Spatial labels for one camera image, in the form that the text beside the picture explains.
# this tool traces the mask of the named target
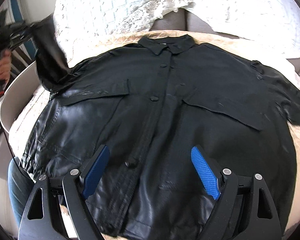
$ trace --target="jeans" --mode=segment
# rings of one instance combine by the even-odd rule
[[[15,160],[17,164],[20,162],[18,157],[15,157]],[[20,227],[23,211],[34,186],[29,175],[22,168],[20,171],[12,159],[8,168],[8,191],[18,227]]]

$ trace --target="metal screw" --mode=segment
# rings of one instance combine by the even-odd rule
[[[47,175],[46,175],[46,174],[42,174],[42,175],[40,175],[40,177],[39,177],[39,180],[45,180],[45,179],[46,179],[46,177],[47,177]]]
[[[226,174],[226,175],[230,175],[231,174],[231,170],[229,170],[229,169],[223,169],[223,171],[222,171],[224,174]]]
[[[70,171],[71,175],[77,175],[78,173],[79,173],[78,169],[73,169],[73,170]]]
[[[257,180],[262,180],[262,176],[260,174],[256,173],[254,176]]]

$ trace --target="hand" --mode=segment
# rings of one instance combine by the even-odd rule
[[[11,71],[11,51],[6,49],[0,59],[0,80],[5,80],[6,84],[10,79]]]

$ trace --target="beige quilted fabric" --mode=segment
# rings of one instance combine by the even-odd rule
[[[83,59],[86,59],[88,57],[94,57],[110,49],[121,47],[128,43],[137,42],[144,35],[150,38],[163,38],[167,36],[182,36],[185,34],[191,35],[198,44],[208,42],[246,59],[259,60],[264,65],[271,66],[280,71],[283,75],[285,75],[287,79],[289,79],[294,85],[296,85],[296,87],[300,89],[300,77],[296,75],[293,65],[289,63],[281,54],[271,50],[265,45],[260,45],[255,41],[244,39],[232,40],[229,38],[207,33],[191,33],[184,31],[151,31],[116,34],[98,38],[94,37],[91,40],[77,39],[74,42],[73,57],[69,61],[69,66],[73,67]],[[29,104],[24,109],[26,113],[21,113],[19,118],[14,122],[14,124],[11,127],[9,134],[9,142],[13,146],[13,150],[15,146],[21,145],[20,142],[24,140],[24,138],[27,139],[29,137],[33,125],[28,124],[35,123],[36,119],[38,118],[45,106],[45,104],[42,103],[37,104],[35,100],[30,102]],[[293,204],[286,230],[300,221],[300,127],[292,126],[289,124],[289,128],[297,153],[297,181]],[[67,230],[69,229],[70,231],[73,231],[72,225],[68,224],[66,225],[66,227]],[[112,238],[109,236],[105,236],[105,239],[123,240],[124,238]]]

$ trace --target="shirt sleeve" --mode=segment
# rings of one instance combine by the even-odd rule
[[[37,73],[43,87],[55,92],[66,82],[67,76],[73,70],[69,68],[66,57],[59,47],[56,38],[52,16],[37,23],[32,29],[32,36],[37,48],[35,55]]]
[[[300,90],[271,67],[263,66],[262,72],[280,113],[291,124],[300,125]]]

